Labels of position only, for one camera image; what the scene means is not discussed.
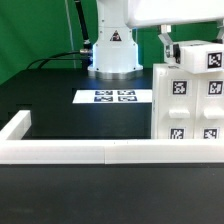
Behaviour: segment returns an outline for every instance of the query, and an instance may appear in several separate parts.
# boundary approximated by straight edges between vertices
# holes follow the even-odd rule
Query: warning label
[[[115,32],[114,32],[113,36],[111,37],[110,41],[122,41],[117,30],[115,30]]]

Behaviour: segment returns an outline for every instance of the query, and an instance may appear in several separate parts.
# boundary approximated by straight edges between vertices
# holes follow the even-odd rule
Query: green backdrop
[[[82,47],[82,36],[73,0],[68,0],[75,49]],[[97,39],[95,0],[82,0],[91,41]],[[173,26],[174,41],[212,40],[215,22]],[[1,0],[0,2],[0,83],[39,58],[71,51],[64,0]],[[140,63],[152,67],[163,62],[162,44],[156,28],[138,30]],[[72,67],[71,62],[51,62],[48,67]]]

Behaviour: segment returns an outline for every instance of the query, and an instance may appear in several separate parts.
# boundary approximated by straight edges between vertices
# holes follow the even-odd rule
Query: white box
[[[152,138],[192,139],[198,81],[167,64],[154,65]]]
[[[164,60],[168,64],[176,65],[193,74],[223,71],[223,44],[199,40],[175,44],[179,44],[180,47],[180,63],[176,63],[175,58],[167,58],[166,53],[164,53]]]
[[[154,65],[152,138],[224,139],[224,72]]]

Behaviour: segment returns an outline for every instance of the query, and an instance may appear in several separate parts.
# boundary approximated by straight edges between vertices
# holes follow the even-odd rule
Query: black table
[[[32,111],[24,139],[150,138],[151,104],[73,105],[78,89],[149,89],[152,71],[128,81],[82,70],[22,71],[0,86],[1,125]],[[222,164],[0,165],[4,224],[222,224]]]
[[[90,79],[83,70],[26,70],[0,87],[0,120],[30,109],[26,139],[150,138],[151,104],[72,104],[77,90],[151,89],[152,70],[127,81]]]

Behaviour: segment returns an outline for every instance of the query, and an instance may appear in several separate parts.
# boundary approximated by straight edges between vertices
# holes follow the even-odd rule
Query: black cable
[[[59,57],[63,57],[63,56],[67,56],[67,55],[74,55],[74,54],[79,54],[79,51],[71,51],[71,52],[64,52],[64,53],[60,53],[60,54],[55,54],[52,55],[51,57],[49,57],[49,60],[46,59],[44,60],[39,66],[38,69],[41,69],[46,63],[48,63],[48,61],[50,61],[50,58],[59,58]]]
[[[82,9],[82,3],[80,0],[74,0],[74,1],[75,1],[76,9],[78,12],[78,16],[79,16],[79,22],[80,22],[82,36],[83,36],[83,40],[84,40],[84,44],[83,44],[84,48],[92,49],[92,44],[89,41],[89,35],[88,35],[87,27],[86,27],[86,21],[85,21],[83,9]]]
[[[35,64],[35,63],[37,63],[37,62],[40,62],[40,61],[47,61],[47,62],[49,62],[49,61],[72,61],[72,60],[88,60],[88,58],[41,58],[41,59],[38,59],[38,60],[35,60],[35,61],[33,61],[33,62],[31,62],[28,66],[27,66],[27,70],[28,69],[30,69],[30,67],[33,65],[33,64]]]

